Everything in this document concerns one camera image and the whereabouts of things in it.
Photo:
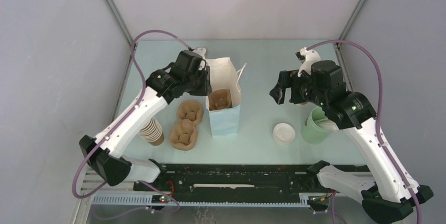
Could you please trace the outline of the stack of white lids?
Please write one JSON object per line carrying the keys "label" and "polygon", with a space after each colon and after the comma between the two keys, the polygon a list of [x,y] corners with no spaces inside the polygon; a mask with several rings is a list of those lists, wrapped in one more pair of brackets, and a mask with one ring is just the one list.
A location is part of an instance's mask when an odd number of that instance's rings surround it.
{"label": "stack of white lids", "polygon": [[296,132],[290,124],[279,123],[274,126],[272,137],[275,142],[288,145],[295,140]]}

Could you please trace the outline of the light blue paper bag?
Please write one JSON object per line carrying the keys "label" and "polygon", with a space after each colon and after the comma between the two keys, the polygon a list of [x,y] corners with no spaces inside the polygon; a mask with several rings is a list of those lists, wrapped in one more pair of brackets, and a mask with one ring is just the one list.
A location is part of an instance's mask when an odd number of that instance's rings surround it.
{"label": "light blue paper bag", "polygon": [[212,92],[206,97],[214,138],[238,133],[241,109],[240,79],[247,64],[237,70],[229,57],[208,59]]}

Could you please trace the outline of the stack of paper cups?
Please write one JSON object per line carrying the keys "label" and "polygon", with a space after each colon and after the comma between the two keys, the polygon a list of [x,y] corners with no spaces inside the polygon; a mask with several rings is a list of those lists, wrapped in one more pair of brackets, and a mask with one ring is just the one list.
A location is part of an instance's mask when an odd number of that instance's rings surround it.
{"label": "stack of paper cups", "polygon": [[155,117],[138,132],[138,136],[153,146],[161,145],[165,139],[163,129]]}

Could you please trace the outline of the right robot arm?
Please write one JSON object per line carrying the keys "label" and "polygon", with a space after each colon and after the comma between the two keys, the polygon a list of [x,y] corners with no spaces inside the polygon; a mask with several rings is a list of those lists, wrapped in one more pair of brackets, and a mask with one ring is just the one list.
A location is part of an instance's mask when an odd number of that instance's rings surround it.
{"label": "right robot arm", "polygon": [[351,138],[373,176],[363,179],[319,161],[307,169],[310,190],[325,187],[338,191],[360,203],[376,223],[403,220],[416,205],[433,197],[432,189],[418,184],[398,162],[373,106],[364,94],[347,90],[342,69],[335,62],[322,60],[309,69],[281,71],[270,96],[282,104],[287,89],[291,90],[291,103],[317,105]]}

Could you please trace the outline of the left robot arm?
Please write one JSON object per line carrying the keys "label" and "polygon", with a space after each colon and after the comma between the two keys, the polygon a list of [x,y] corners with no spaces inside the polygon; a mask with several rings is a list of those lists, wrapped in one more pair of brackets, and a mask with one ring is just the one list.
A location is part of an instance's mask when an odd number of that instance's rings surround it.
{"label": "left robot arm", "polygon": [[207,96],[211,92],[207,50],[181,51],[175,62],[151,73],[135,100],[95,137],[85,135],[79,146],[87,164],[109,186],[142,180],[152,190],[161,190],[166,176],[152,160],[124,156],[137,133],[161,110],[184,93]]}

